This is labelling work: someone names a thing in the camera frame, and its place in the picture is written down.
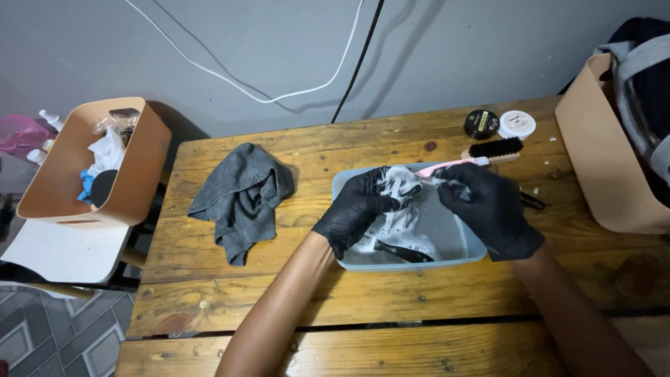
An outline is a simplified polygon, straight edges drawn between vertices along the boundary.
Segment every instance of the black nitrile glove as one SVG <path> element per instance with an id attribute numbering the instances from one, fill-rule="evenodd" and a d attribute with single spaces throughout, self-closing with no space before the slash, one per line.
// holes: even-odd
<path id="1" fill-rule="evenodd" d="M 527 259 L 544 243 L 544 236 L 523 217 L 519 185 L 471 164 L 440 168 L 431 174 L 447 180 L 438 186 L 443 206 L 468 224 L 488 248 L 491 260 Z M 470 199 L 461 197 L 465 187 Z"/>
<path id="2" fill-rule="evenodd" d="M 399 201 L 379 195 L 377 181 L 388 169 L 388 166 L 383 166 L 349 178 L 330 208 L 312 228 L 312 231 L 328 239 L 338 260 L 342 260 L 344 252 L 363 238 L 379 215 L 400 209 Z"/>

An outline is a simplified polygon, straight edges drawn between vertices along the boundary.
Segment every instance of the gray microfiber towel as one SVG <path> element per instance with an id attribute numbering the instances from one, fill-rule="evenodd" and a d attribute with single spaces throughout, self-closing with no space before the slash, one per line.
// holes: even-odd
<path id="1" fill-rule="evenodd" d="M 247 250 L 274 238 L 274 210 L 293 193 L 291 171 L 252 143 L 240 144 L 210 173 L 188 217 L 213 220 L 214 243 L 231 266 L 244 266 Z"/>

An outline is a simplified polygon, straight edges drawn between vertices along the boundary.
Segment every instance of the pink toothbrush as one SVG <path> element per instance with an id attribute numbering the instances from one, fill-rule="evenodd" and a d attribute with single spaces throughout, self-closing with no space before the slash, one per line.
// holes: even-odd
<path id="1" fill-rule="evenodd" d="M 471 162 L 471 163 L 477 164 L 479 166 L 484 166 L 484 165 L 488 165 L 488 158 L 487 157 L 474 157 L 474 158 L 466 158 L 465 160 L 442 162 L 441 164 L 437 164 L 437 165 L 433 165 L 433 166 L 430 166 L 430 167 L 425 168 L 425 169 L 421 169 L 414 174 L 417 175 L 417 176 L 420 176 L 422 178 L 428 178 L 430 176 L 430 173 L 432 173 L 433 170 L 435 170 L 435 169 L 443 168 L 445 166 L 464 164 L 466 162 Z"/>

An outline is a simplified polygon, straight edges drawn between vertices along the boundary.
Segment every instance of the wood grain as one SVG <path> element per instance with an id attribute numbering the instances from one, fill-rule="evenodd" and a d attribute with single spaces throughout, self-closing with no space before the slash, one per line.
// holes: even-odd
<path id="1" fill-rule="evenodd" d="M 537 131 L 525 142 L 521 157 L 493 167 L 499 174 L 519 181 L 527 193 L 538 188 L 537 197 L 548 206 L 542 213 L 527 210 L 531 224 L 547 236 L 547 243 L 557 253 L 664 246 L 662 237 L 612 233 L 591 218 L 553 116 L 558 100 L 546 97 L 485 106 L 499 115 L 510 109 L 523 110 L 537 122 Z M 462 125 L 475 108 L 479 107 L 183 143 L 142 282 L 276 274 L 330 205 L 332 179 L 338 171 L 458 159 L 473 142 L 464 135 Z M 550 142 L 551 137 L 557 141 Z M 186 211 L 212 169 L 243 142 L 262 146 L 291 167 L 297 192 L 276 210 L 277 237 L 255 245 L 249 251 L 247 265 L 239 268 L 228 266 L 223 249 L 214 245 L 213 223 L 188 219 Z M 434 142 L 435 148 L 428 148 L 429 142 Z"/>
<path id="2" fill-rule="evenodd" d="M 658 376 L 670 366 L 670 316 L 613 319 Z M 124 341 L 116 376 L 213 376 L 229 337 Z M 277 375 L 565 376 L 541 321 L 296 333 Z"/>
<path id="3" fill-rule="evenodd" d="M 670 305 L 670 247 L 558 254 L 601 309 Z M 236 329 L 274 275 L 142 284 L 128 336 Z M 488 258 L 422 272 L 333 266 L 298 325 L 341 325 L 536 313 L 508 262 Z"/>

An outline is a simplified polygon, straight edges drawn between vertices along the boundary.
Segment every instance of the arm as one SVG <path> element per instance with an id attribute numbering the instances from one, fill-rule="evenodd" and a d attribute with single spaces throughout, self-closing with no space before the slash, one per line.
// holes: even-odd
<path id="1" fill-rule="evenodd" d="M 553 254 L 512 261 L 574 376 L 653 376 Z"/>
<path id="2" fill-rule="evenodd" d="M 216 377 L 271 375 L 334 260 L 326 238 L 309 232 L 235 331 Z"/>
<path id="3" fill-rule="evenodd" d="M 237 328 L 215 377 L 274 373 L 302 311 L 334 258 L 342 260 L 377 216 L 400 208 L 395 199 L 379 196 L 376 184 L 385 169 L 373 169 L 346 182 Z"/>
<path id="4" fill-rule="evenodd" d="M 442 205 L 460 217 L 488 248 L 493 262 L 511 261 L 576 376 L 652 376 L 577 282 L 549 252 L 544 236 L 523 216 L 519 185 L 474 165 L 437 169 Z M 470 199 L 460 196 L 463 185 Z"/>

